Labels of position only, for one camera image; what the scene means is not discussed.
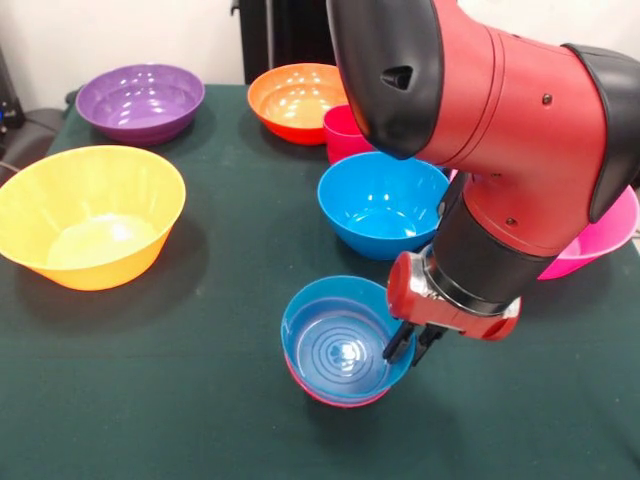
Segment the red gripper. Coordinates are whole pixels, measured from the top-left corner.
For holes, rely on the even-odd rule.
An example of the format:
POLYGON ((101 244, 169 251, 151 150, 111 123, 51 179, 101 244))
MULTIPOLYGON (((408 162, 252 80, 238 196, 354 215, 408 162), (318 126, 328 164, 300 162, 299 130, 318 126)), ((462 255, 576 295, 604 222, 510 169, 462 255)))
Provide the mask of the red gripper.
POLYGON ((404 354, 414 325, 439 326, 425 327, 417 337, 413 367, 448 329, 469 338, 499 341, 513 331, 521 313, 520 298, 500 304, 466 292, 441 271, 431 253, 404 252, 397 257, 388 278, 387 303, 392 316, 406 322, 384 348, 385 361, 397 361, 404 354))

